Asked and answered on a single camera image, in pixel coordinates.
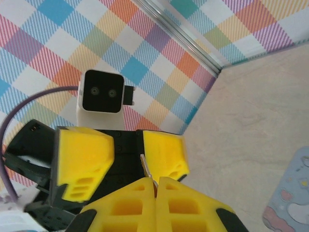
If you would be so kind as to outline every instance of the beige floor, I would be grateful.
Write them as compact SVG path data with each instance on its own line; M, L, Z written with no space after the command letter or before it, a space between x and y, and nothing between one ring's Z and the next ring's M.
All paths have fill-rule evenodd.
M309 44L222 71L185 132L183 181L236 211L251 232L296 150L309 145Z

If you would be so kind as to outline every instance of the plaid wall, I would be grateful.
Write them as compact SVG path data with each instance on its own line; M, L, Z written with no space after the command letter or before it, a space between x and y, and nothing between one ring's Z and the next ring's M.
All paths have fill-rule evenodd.
M222 67L309 40L309 0L152 0Z
M125 107L128 130L183 133L216 79L130 0L0 0L0 122L29 95L78 85L92 68L137 87L135 105ZM74 125L75 107L69 92L30 103L5 143L32 118ZM17 188L33 184L10 177Z

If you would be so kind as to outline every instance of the colorful plaid pattern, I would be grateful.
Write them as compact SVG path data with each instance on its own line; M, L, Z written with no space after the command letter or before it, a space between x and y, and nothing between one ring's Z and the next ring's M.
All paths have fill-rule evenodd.
M308 0L152 0L221 67L309 40Z
M216 76L130 0L0 0L0 122L44 89L78 85L82 72L121 73L137 87L126 129L183 133ZM72 126L76 92L46 96L11 122ZM9 172L16 188L33 184Z

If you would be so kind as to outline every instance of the yellow plastic part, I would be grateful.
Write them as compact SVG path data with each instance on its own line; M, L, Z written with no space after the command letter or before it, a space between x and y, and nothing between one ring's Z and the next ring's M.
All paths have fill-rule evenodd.
M90 128L60 129L57 185L68 184L62 199L83 202L91 198L114 161L114 141Z
M189 174L184 137L160 131L143 131L145 158L153 179L161 176L178 180Z
M156 199L158 232L227 232L217 208L233 209L168 177L161 177Z
M156 232L153 180L142 178L89 205L96 217L88 232Z

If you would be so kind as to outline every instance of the camera lens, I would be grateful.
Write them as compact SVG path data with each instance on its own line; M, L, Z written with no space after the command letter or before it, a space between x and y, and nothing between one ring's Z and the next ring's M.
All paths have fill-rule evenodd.
M91 94L92 95L98 95L99 93L99 90L97 87L92 87L91 90L90 90Z
M111 89L110 91L108 91L108 96L110 96L110 98L114 98L116 97L117 92L114 89Z

